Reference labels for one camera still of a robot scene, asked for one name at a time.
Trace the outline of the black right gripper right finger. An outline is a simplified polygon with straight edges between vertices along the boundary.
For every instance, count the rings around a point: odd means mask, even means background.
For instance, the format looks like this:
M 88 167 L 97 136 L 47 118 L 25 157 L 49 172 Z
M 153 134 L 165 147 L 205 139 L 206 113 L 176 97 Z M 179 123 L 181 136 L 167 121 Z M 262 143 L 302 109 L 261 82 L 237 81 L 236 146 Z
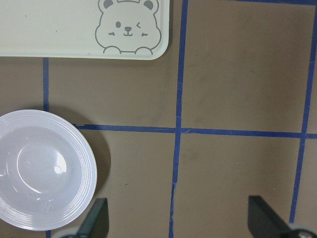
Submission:
M 302 227 L 292 227 L 258 195 L 248 197 L 247 225 L 254 238 L 315 238 L 317 234 Z

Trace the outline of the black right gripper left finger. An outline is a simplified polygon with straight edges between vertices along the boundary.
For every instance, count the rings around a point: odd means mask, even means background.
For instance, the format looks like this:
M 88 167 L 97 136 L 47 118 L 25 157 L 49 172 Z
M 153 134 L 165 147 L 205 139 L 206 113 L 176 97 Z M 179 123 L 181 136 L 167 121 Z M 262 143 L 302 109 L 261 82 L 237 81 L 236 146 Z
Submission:
M 109 232 L 107 198 L 97 198 L 76 232 L 61 232 L 57 238 L 106 238 Z

